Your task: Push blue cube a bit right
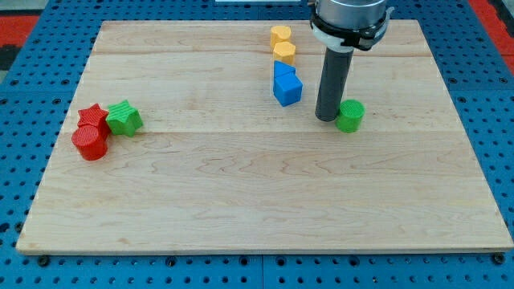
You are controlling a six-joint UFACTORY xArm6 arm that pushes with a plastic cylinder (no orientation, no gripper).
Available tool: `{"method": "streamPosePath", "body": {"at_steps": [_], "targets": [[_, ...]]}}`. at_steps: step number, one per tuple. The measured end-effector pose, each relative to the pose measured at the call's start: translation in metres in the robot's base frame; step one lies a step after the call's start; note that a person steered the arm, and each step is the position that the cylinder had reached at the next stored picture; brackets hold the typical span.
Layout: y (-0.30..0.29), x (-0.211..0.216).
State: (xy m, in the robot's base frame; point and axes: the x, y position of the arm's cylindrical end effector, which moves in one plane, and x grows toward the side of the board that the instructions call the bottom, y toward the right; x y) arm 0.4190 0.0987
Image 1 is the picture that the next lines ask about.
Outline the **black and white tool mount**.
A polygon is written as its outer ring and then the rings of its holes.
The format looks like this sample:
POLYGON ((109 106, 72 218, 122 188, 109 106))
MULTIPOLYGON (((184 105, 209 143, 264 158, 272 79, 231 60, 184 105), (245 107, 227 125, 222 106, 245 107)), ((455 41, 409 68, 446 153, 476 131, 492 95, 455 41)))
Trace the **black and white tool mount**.
POLYGON ((390 15, 394 8, 389 7, 376 23, 359 29, 339 28, 324 21, 316 13, 310 18, 310 27, 315 38, 332 51, 343 53, 350 48, 369 51, 385 36, 390 15))

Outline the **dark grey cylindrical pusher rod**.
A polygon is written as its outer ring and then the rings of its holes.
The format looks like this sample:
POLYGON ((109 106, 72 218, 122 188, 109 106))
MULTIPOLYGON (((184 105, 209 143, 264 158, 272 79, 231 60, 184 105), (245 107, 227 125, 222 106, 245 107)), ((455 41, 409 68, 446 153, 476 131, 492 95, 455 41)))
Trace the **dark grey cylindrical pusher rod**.
POLYGON ((352 57, 353 50, 335 52, 326 49, 316 99, 315 115, 319 120, 330 122, 337 118, 352 57))

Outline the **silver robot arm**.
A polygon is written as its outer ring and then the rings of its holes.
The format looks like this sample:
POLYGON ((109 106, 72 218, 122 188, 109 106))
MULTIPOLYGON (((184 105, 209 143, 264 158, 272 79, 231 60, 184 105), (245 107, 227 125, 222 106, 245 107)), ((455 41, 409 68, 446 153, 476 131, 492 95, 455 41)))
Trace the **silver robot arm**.
POLYGON ((394 8, 387 0, 316 0, 310 27, 326 47, 315 115, 337 118, 355 50, 369 51, 385 36, 394 8))

